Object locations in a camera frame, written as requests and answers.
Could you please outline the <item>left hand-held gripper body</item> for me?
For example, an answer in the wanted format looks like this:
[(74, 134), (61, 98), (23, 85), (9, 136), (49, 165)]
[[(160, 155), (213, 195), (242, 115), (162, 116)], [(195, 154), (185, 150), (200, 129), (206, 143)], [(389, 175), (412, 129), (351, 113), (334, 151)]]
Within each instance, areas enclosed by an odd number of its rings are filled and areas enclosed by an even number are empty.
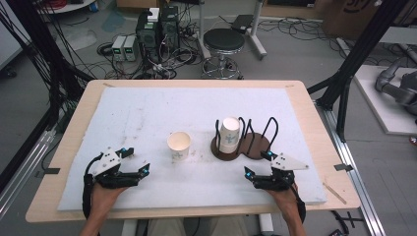
[(115, 151), (109, 147), (99, 155), (98, 164), (92, 171), (93, 179), (107, 189), (137, 186), (140, 181), (137, 172), (121, 172), (119, 168), (123, 158), (118, 157)]

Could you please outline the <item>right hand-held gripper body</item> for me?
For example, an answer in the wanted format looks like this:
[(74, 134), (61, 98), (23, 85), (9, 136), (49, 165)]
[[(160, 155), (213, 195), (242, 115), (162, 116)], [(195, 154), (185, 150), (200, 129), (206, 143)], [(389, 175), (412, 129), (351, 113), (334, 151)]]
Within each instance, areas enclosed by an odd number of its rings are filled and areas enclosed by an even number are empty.
[(295, 181), (295, 170), (306, 170), (309, 165), (286, 156), (283, 153), (277, 155), (275, 160), (270, 161), (271, 174), (269, 176), (257, 175), (259, 179), (253, 181), (258, 189), (285, 191), (288, 190)]

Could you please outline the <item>brown wire cup holder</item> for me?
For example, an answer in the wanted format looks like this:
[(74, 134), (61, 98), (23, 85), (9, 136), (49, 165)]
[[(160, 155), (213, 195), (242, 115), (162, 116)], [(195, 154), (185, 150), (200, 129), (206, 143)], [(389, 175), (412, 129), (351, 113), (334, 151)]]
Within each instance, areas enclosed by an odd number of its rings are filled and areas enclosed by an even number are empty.
[(210, 143), (211, 153), (223, 161), (231, 161), (243, 154), (250, 159), (260, 160), (262, 150), (270, 150), (275, 141), (279, 125), (274, 117), (270, 117), (263, 132), (256, 133), (252, 126), (252, 120), (246, 122), (242, 117), (237, 118), (240, 121), (240, 135), (237, 149), (232, 153), (223, 153), (219, 150), (220, 127), (222, 122), (215, 122), (215, 134)]

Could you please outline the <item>white paper cup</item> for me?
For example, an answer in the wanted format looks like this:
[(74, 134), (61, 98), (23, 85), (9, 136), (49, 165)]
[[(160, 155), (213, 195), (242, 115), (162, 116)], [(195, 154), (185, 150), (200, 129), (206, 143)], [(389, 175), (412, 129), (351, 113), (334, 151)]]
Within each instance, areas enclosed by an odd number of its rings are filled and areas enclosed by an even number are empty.
[(189, 155), (191, 138), (185, 132), (175, 132), (168, 137), (167, 145), (170, 149), (172, 159), (174, 161), (181, 161)]
[(232, 153), (237, 149), (240, 135), (240, 121), (236, 117), (227, 117), (220, 127), (219, 150)]

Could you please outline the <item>person's right hand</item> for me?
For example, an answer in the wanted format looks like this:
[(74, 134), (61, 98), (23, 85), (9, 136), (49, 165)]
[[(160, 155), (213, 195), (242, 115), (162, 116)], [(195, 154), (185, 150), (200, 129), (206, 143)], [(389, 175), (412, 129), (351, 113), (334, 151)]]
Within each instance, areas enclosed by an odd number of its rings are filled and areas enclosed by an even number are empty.
[(291, 190), (281, 192), (268, 190), (268, 193), (284, 216), (296, 216), (298, 214), (297, 200)]

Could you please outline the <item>person's left hand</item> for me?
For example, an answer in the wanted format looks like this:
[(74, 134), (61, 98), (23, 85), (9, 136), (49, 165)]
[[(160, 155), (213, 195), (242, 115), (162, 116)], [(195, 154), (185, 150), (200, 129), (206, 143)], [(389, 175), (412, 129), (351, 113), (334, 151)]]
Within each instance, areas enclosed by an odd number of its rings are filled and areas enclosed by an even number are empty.
[(106, 189), (100, 184), (95, 184), (92, 190), (89, 219), (105, 219), (124, 191), (125, 188)]

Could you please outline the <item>white foam mat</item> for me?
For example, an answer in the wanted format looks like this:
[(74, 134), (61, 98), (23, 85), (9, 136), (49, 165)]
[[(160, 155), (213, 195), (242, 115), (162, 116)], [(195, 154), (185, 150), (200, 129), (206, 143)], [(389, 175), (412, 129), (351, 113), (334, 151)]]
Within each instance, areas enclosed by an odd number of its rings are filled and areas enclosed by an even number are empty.
[[(121, 171), (135, 172), (147, 163), (149, 176), (124, 192), (119, 208), (231, 207), (263, 205), (270, 196), (244, 177), (244, 167), (259, 175), (270, 173), (267, 160), (239, 155), (231, 161), (210, 151), (215, 122), (226, 117), (252, 120), (262, 133), (270, 117), (279, 130), (271, 150), (309, 165), (295, 173), (301, 199), (308, 205), (327, 201), (289, 95), (283, 88), (106, 88), (89, 122), (71, 166), (59, 207), (82, 206), (83, 176), (95, 168), (93, 158), (108, 148), (133, 148)], [(185, 132), (191, 138), (189, 155), (174, 161), (168, 137)]]

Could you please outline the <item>thin wooden stick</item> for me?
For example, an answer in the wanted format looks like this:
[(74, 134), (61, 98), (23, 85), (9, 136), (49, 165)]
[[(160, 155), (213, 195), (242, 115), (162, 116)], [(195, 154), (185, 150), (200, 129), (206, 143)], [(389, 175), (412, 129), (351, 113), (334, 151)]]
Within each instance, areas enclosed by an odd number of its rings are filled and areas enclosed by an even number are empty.
[(327, 183), (323, 183), (323, 185), (336, 197), (338, 198), (344, 205), (347, 204), (347, 201), (334, 189), (332, 188), (330, 185), (328, 185)]

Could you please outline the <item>person's legs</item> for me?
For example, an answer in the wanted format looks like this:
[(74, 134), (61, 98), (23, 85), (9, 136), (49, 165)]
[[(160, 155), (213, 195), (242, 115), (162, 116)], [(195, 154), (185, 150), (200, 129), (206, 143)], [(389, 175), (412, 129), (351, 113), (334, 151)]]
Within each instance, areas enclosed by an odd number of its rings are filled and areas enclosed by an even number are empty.
[(249, 236), (243, 216), (151, 219), (144, 236)]

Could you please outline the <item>grey power supply unit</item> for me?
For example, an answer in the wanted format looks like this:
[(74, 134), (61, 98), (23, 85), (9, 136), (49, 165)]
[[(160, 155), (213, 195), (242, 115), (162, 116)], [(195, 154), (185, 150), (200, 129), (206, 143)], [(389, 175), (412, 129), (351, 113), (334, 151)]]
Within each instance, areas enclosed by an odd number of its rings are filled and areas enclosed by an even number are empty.
[(116, 61), (125, 61), (125, 53), (124, 53), (124, 42), (126, 40), (126, 37), (123, 35), (119, 35), (116, 37), (115, 41), (112, 44), (112, 52), (113, 57)]
[(128, 35), (124, 42), (124, 51), (127, 61), (136, 61), (139, 54), (139, 44), (134, 35)]

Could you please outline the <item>black computer tower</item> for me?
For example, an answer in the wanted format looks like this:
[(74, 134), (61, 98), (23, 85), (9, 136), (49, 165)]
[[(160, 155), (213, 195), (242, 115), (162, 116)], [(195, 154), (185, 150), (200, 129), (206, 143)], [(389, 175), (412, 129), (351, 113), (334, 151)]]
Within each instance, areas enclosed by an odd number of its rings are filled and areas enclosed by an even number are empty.
[(160, 23), (158, 21), (150, 20), (149, 17), (153, 17), (153, 13), (150, 10), (141, 12), (136, 26), (136, 35), (142, 57), (148, 58), (156, 63), (160, 61)]
[(166, 6), (162, 8), (159, 18), (163, 42), (169, 51), (174, 51), (179, 47), (178, 13), (177, 6)]

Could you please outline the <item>black round stool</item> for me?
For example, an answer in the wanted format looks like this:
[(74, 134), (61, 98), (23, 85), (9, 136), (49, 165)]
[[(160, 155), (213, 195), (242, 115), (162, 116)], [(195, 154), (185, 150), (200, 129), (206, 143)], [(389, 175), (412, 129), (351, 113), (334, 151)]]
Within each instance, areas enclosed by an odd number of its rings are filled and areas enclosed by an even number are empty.
[(244, 47), (245, 39), (241, 33), (234, 29), (210, 29), (204, 34), (203, 44), (209, 52), (209, 58), (202, 64), (205, 76), (223, 80), (243, 79), (238, 64), (230, 58)]

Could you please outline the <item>white metal stand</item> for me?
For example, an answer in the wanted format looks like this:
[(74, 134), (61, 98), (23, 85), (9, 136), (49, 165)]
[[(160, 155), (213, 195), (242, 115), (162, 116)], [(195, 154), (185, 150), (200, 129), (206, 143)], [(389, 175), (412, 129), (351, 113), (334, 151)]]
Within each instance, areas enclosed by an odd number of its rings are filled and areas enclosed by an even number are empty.
[[(198, 0), (198, 3), (199, 3), (199, 30), (197, 31), (197, 39), (198, 39), (198, 45), (201, 50), (202, 56), (204, 59), (207, 59), (207, 58), (210, 58), (210, 52), (204, 46), (205, 0)], [(259, 41), (257, 37), (258, 25), (260, 22), (260, 15), (261, 15), (261, 10), (262, 10), (263, 5), (264, 5), (264, 0), (256, 0), (253, 25), (250, 29), (246, 29), (246, 34), (249, 36), (250, 42), (253, 44), (256, 51), (258, 52), (260, 60), (263, 60), (268, 55), (263, 45), (261, 44), (261, 42)]]

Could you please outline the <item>white platform board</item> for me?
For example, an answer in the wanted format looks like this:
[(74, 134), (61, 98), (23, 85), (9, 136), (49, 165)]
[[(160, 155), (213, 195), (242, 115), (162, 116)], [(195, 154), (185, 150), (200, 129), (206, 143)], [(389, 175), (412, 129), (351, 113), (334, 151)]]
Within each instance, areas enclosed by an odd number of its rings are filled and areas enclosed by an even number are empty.
[(375, 89), (377, 76), (384, 69), (383, 66), (363, 65), (355, 75), (355, 82), (386, 134), (417, 136), (417, 117), (408, 113), (393, 97)]

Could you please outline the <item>black flat device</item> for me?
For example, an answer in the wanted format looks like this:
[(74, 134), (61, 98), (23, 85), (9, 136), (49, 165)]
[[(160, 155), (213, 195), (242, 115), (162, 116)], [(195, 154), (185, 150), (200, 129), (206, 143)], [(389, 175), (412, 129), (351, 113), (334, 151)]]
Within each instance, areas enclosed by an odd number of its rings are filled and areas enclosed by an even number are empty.
[(238, 15), (231, 25), (233, 30), (245, 33), (253, 21), (252, 15)]

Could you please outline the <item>cardboard box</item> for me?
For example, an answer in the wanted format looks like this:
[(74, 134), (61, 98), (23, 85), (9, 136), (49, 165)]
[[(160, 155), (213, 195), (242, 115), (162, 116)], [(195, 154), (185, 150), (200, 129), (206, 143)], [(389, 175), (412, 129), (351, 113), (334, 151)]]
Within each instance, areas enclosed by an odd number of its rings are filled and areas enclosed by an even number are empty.
[(327, 36), (357, 39), (386, 0), (328, 0), (322, 29)]

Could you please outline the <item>aluminium rail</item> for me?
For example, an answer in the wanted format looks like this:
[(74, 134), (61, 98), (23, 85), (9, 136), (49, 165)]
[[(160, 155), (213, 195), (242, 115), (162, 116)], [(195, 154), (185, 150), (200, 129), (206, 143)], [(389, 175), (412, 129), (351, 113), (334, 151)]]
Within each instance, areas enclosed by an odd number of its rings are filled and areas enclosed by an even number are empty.
[(366, 190), (360, 172), (356, 166), (353, 155), (346, 142), (342, 140), (336, 132), (336, 117), (332, 111), (327, 111), (318, 107), (318, 111), (323, 118), (323, 123), (328, 128), (329, 136), (338, 152), (341, 162), (352, 169), (347, 171), (347, 175), (353, 183), (354, 189), (360, 200), (360, 211), (364, 218), (370, 236), (387, 236), (378, 214), (373, 206), (372, 200)]
[(0, 220), (4, 218), (10, 206), (22, 190), (34, 169), (46, 157), (56, 137), (55, 131), (44, 131), (25, 155), (24, 161), (0, 194)]

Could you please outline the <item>black frame post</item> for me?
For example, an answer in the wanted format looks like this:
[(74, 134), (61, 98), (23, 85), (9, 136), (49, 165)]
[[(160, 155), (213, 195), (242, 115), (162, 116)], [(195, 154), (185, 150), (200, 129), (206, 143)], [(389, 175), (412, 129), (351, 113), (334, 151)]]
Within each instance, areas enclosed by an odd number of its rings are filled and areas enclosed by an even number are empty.
[(23, 41), (23, 33), (3, 13), (0, 14), (0, 22), (21, 45), (45, 82), (51, 109), (58, 110), (63, 103), (73, 106), (81, 99), (85, 86), (93, 77), (66, 60), (31, 0), (6, 2), (27, 32), (31, 43), (26, 44)]
[(344, 128), (350, 84), (356, 72), (380, 42), (407, 2), (408, 0), (382, 0), (382, 5), (360, 34), (353, 49), (346, 56), (339, 69), (331, 77), (307, 89), (308, 94), (326, 89), (324, 94), (316, 100), (317, 104), (324, 110), (332, 110), (334, 103), (339, 99), (335, 130), (343, 142), (345, 142)]

